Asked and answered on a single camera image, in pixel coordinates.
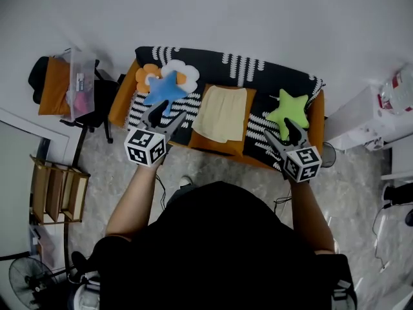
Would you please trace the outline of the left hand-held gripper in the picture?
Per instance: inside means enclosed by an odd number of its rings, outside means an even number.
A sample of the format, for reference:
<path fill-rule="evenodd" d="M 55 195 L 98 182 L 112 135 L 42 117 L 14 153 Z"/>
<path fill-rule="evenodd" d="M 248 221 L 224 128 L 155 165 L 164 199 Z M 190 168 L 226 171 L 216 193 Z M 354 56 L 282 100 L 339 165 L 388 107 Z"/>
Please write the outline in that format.
<path fill-rule="evenodd" d="M 144 129 L 154 129 L 160 122 L 168 100 L 156 103 L 141 116 L 141 129 L 132 127 L 125 139 L 124 147 L 129 161 L 151 167 L 166 154 L 166 141 L 169 141 L 182 126 L 187 113 L 180 112 L 167 126 L 157 128 L 157 132 Z"/>

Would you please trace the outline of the cream yellow cloth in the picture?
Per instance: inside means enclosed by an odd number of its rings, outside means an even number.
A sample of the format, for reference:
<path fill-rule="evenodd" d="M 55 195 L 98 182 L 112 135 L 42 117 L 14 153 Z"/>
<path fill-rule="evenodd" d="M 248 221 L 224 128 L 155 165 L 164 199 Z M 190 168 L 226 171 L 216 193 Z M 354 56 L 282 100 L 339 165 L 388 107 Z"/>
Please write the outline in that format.
<path fill-rule="evenodd" d="M 201 136 L 218 143 L 241 141 L 246 105 L 245 88 L 229 89 L 212 85 L 201 101 L 192 128 Z"/>

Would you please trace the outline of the person's right forearm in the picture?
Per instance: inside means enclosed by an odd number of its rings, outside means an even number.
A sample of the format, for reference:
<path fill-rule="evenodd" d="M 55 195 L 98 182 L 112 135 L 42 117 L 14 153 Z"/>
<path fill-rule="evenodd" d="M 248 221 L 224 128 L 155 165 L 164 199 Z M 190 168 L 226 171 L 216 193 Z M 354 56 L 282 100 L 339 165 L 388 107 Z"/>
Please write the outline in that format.
<path fill-rule="evenodd" d="M 307 182 L 288 179 L 294 230 L 316 254 L 334 254 L 334 238 Z"/>

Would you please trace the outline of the person's left forearm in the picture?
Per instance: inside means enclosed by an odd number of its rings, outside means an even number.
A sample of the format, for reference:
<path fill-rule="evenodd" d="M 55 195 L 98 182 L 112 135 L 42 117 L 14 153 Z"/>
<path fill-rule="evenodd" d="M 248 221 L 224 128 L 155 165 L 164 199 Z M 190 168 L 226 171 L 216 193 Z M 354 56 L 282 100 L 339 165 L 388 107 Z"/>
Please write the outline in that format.
<path fill-rule="evenodd" d="M 148 225 L 159 166 L 139 166 L 106 226 L 106 236 L 131 240 Z"/>

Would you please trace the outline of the green star pillow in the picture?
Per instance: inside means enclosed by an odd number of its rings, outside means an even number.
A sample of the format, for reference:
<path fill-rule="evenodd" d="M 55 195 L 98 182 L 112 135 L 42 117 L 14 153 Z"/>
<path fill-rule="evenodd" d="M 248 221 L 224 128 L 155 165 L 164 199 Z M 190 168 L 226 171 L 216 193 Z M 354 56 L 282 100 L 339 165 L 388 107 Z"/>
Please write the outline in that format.
<path fill-rule="evenodd" d="M 278 124 L 282 141 L 286 141 L 289 135 L 285 118 L 291 119 L 303 129 L 309 127 L 309 122 L 305 114 L 307 101 L 307 95 L 294 98 L 284 89 L 279 90 L 279 106 L 270 112 L 265 119 Z"/>

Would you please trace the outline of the blue star pillow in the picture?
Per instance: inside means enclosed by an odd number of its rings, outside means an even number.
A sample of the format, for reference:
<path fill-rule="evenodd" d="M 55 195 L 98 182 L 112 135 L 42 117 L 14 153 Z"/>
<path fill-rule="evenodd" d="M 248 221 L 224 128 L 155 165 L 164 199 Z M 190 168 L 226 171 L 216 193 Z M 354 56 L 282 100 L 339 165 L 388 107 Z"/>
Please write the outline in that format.
<path fill-rule="evenodd" d="M 176 78 L 177 72 L 175 70 L 173 70 L 164 78 L 150 77 L 150 92 L 144 99 L 143 104 L 155 105 L 167 100 L 168 104 L 163 112 L 163 115 L 169 116 L 173 102 L 178 99 L 183 99 L 187 96 L 187 93 L 180 87 L 178 87 Z"/>

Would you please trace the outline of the orange flower pillow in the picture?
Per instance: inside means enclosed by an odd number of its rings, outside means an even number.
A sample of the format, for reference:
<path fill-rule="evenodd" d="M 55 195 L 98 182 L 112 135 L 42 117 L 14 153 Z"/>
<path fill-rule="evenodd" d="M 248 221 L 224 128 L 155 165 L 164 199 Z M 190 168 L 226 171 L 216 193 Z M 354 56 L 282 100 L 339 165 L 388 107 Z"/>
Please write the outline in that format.
<path fill-rule="evenodd" d="M 148 63 L 136 71 L 135 77 L 137 82 L 137 91 L 142 94 L 148 94 L 150 92 L 150 78 L 163 78 L 174 70 L 177 72 L 176 83 L 183 88 L 189 80 L 189 77 L 185 73 L 185 64 L 169 62 L 167 65 L 160 68 L 155 64 Z"/>

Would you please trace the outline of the white flower pillow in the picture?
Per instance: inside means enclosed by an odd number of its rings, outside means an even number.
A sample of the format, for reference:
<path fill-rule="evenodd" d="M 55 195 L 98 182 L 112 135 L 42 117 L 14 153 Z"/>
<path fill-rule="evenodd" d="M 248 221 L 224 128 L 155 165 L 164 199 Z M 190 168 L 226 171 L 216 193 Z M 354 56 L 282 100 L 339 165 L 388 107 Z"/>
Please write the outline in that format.
<path fill-rule="evenodd" d="M 193 93 L 197 88 L 199 71 L 192 65 L 187 65 L 184 61 L 172 59 L 161 68 L 162 77 L 166 77 L 171 72 L 176 72 L 176 84 L 187 94 Z"/>

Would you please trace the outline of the white water dispenser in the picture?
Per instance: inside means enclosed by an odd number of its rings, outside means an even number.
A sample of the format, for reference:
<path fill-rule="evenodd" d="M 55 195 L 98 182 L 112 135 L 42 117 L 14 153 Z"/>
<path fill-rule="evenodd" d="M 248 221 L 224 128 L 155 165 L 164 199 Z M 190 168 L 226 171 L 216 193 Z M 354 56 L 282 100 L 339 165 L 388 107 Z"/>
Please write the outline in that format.
<path fill-rule="evenodd" d="M 377 87 L 368 86 L 325 120 L 324 140 L 347 150 L 381 138 L 391 142 L 413 134 L 413 112 L 391 114 L 379 106 Z"/>

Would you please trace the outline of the clear plastic storage box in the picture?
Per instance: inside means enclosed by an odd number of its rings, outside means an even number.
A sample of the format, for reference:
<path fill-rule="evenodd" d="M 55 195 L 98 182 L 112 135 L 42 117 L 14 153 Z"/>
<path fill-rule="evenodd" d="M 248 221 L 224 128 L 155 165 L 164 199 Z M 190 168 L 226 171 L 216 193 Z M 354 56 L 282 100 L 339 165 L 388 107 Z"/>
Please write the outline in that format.
<path fill-rule="evenodd" d="M 56 112 L 70 122 L 94 111 L 94 80 L 96 56 L 89 51 L 78 48 L 66 49 L 62 54 L 54 56 L 59 61 L 69 64 L 68 89 L 63 103 L 69 112 Z"/>

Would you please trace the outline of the orange seat cushion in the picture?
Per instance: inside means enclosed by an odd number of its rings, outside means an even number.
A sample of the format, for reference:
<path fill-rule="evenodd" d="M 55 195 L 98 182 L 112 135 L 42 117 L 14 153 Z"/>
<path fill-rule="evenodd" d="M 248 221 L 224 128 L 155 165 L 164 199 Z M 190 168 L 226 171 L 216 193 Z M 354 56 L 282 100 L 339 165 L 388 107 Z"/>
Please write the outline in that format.
<path fill-rule="evenodd" d="M 38 114 L 67 116 L 70 113 L 66 93 L 70 84 L 70 64 L 50 57 Z"/>

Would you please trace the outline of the white table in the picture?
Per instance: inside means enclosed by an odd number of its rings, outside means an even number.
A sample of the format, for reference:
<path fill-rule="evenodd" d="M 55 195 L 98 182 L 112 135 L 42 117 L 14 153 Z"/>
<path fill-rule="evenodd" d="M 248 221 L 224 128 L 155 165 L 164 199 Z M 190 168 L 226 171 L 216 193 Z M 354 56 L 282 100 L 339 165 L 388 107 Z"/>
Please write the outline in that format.
<path fill-rule="evenodd" d="M 383 150 L 391 150 L 391 173 L 382 175 L 383 181 L 399 180 L 413 183 L 413 134 L 387 143 Z"/>

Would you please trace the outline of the wooden shelf rack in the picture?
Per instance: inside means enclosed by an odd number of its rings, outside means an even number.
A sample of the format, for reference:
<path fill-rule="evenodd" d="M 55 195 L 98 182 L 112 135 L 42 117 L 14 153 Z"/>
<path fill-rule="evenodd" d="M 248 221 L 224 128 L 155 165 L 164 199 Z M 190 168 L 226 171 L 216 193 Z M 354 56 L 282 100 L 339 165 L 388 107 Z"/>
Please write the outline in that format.
<path fill-rule="evenodd" d="M 31 208 L 38 224 L 81 222 L 90 175 L 69 165 L 30 158 L 34 163 Z"/>

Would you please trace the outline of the person's black shirt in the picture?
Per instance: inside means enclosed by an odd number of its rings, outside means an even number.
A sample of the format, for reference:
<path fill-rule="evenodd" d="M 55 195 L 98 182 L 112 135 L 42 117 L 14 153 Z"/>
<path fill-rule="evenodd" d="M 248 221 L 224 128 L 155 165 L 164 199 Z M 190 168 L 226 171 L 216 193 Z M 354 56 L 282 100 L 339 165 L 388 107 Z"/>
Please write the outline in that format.
<path fill-rule="evenodd" d="M 91 257 L 101 310 L 356 310 L 347 257 L 316 254 L 250 192 L 222 181 Z"/>

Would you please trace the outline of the black standing fan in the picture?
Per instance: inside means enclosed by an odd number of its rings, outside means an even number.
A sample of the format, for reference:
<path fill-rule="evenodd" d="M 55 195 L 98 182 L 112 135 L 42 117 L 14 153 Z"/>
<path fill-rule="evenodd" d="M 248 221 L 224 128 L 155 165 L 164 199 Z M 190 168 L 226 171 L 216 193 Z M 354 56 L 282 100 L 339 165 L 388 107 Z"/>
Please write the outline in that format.
<path fill-rule="evenodd" d="M 57 285 L 52 271 L 31 257 L 15 259 L 9 267 L 8 277 L 16 297 L 29 310 L 43 310 Z"/>

